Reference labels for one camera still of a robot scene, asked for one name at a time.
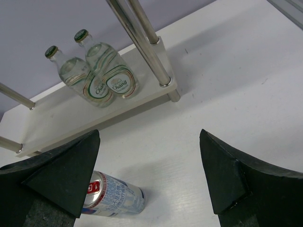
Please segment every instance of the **clear glass bottle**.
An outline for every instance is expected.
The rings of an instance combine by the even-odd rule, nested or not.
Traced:
[[[97,107],[106,107],[114,100],[114,94],[95,76],[87,63],[77,57],[68,57],[57,46],[45,52],[46,58],[55,63],[61,80],[86,101]]]
[[[117,96],[132,98],[139,91],[139,83],[132,70],[110,45],[96,42],[87,30],[80,30],[74,40],[85,48],[85,59],[94,74],[102,77]]]

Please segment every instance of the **aluminum can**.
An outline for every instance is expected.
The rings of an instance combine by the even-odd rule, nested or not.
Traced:
[[[89,183],[82,214],[114,217],[139,214],[145,206],[143,191],[130,183],[94,171]]]

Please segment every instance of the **table surface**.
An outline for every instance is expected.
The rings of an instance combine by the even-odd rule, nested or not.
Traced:
[[[219,227],[201,162],[206,129],[303,172],[303,32],[265,0],[217,0],[158,32],[182,94],[100,131],[95,169],[142,187],[136,216],[75,227]],[[17,159],[1,152],[0,164]]]

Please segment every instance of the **white shelf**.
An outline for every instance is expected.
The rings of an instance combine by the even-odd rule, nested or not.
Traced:
[[[13,134],[5,137],[24,145],[17,157],[57,147],[102,122],[175,90],[177,83],[162,40],[154,45],[153,49],[172,78],[168,87],[160,87],[147,63],[135,46],[131,45],[120,54],[140,83],[140,92],[134,98],[128,100],[116,98],[110,106],[98,108],[61,83],[38,97],[34,110],[25,111],[23,106],[17,106],[6,112],[3,122]]]

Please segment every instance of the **green bottle cap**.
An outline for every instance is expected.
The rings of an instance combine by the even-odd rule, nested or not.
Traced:
[[[50,59],[51,57],[54,56],[54,54],[58,51],[58,47],[57,46],[51,46],[50,48],[48,48],[45,51],[45,56],[46,58]]]
[[[85,29],[82,29],[76,33],[76,35],[74,36],[74,40],[76,41],[76,43],[80,43],[88,35],[89,35],[89,32]]]

